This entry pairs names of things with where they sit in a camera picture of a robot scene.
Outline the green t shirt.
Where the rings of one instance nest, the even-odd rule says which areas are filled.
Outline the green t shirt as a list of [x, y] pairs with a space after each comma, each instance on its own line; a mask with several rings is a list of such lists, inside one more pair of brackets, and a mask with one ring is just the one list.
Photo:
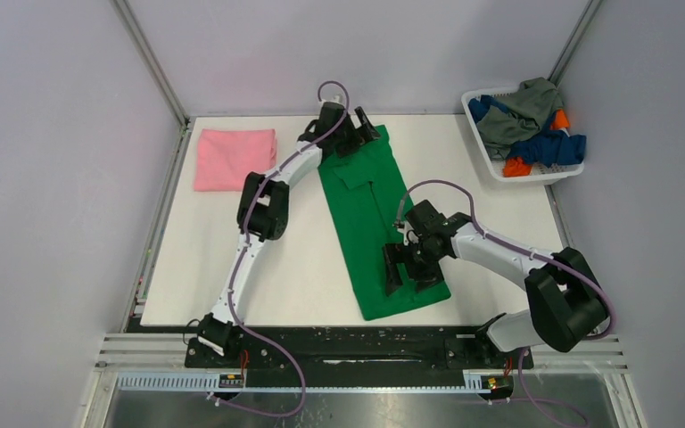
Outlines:
[[390, 135], [376, 127], [380, 138], [351, 156], [333, 155], [318, 167], [342, 255], [360, 312], [367, 321], [399, 315], [451, 297], [445, 281], [418, 291], [400, 268], [403, 285], [385, 291], [383, 247], [403, 241], [393, 227], [400, 199], [406, 192], [393, 156]]

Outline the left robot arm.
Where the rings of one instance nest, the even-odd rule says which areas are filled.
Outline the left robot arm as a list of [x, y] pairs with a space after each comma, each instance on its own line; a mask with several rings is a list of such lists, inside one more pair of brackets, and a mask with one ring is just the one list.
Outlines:
[[235, 260], [226, 285], [196, 333], [197, 342], [219, 366], [231, 366], [240, 358], [241, 299], [266, 244], [279, 240], [288, 226], [293, 187], [333, 156], [351, 156], [381, 137], [362, 107], [353, 112], [358, 124], [343, 104], [323, 102], [318, 117], [299, 135], [285, 160], [265, 172], [251, 172], [245, 179], [236, 214]]

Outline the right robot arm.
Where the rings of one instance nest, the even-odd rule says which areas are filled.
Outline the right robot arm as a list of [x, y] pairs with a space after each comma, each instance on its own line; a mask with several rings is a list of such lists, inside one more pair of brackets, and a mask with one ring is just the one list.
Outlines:
[[406, 280], [418, 292], [436, 286], [444, 279], [440, 262], [445, 258], [475, 263], [525, 292], [527, 309], [501, 313], [476, 332], [475, 353], [485, 366], [500, 366], [511, 351], [540, 344], [568, 352], [610, 317], [589, 264], [573, 248], [524, 247], [481, 231], [466, 213], [446, 217], [429, 201], [408, 210], [396, 227], [403, 241], [383, 247], [386, 295]]

